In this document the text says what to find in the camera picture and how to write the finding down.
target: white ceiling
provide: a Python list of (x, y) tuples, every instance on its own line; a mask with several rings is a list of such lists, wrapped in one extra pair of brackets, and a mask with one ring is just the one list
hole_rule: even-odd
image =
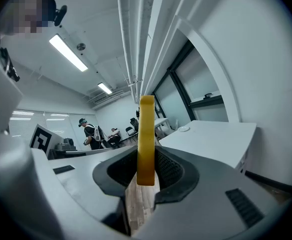
[[(97, 90), (100, 82), (113, 89), (126, 87), (128, 75), (117, 0), (56, 0), (56, 3), (57, 8), (68, 7), (62, 27), (3, 38), (1, 45), (8, 49), (12, 60), (84, 95)], [(88, 70), (78, 70), (49, 43), (57, 33)], [(78, 51), (78, 43), (85, 43), (86, 49)]]

